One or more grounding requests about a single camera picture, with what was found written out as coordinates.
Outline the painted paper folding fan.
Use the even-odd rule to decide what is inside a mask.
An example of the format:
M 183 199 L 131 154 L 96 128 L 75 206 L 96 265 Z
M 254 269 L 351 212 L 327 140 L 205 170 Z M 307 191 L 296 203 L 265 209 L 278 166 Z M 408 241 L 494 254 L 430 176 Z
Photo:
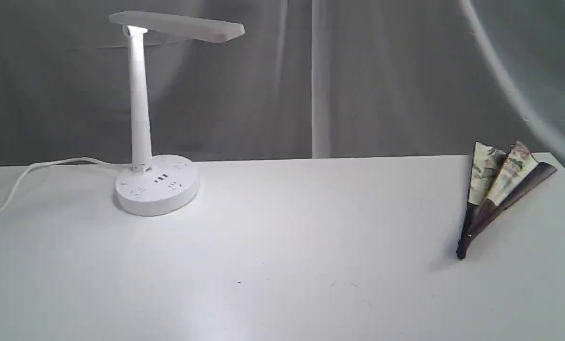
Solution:
M 557 168 L 539 162 L 532 151 L 516 141 L 508 151 L 475 142 L 462 230 L 456 258 L 464 260 L 475 238 L 504 211 L 552 177 Z

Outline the white desk lamp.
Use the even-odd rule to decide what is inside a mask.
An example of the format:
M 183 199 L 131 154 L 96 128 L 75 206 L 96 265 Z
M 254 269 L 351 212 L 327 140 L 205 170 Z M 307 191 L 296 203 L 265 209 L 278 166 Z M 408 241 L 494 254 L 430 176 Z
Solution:
M 109 15 L 109 21 L 121 25 L 127 39 L 131 104 L 132 161 L 116 179 L 116 196 L 120 207 L 129 214 L 167 215 L 194 200 L 200 191 L 200 175 L 188 158 L 153 154 L 144 36 L 157 32 L 224 43 L 243 36 L 245 27 L 239 22 L 145 11 L 114 13 Z

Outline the grey backdrop curtain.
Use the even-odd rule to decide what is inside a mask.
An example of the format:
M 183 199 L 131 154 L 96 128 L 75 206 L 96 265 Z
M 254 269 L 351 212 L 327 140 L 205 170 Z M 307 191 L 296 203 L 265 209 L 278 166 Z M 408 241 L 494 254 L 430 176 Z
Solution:
M 565 166 L 565 0 L 0 0 L 0 166 L 131 159 L 127 10 L 239 22 L 145 36 L 153 151 L 404 157 L 522 140 Z

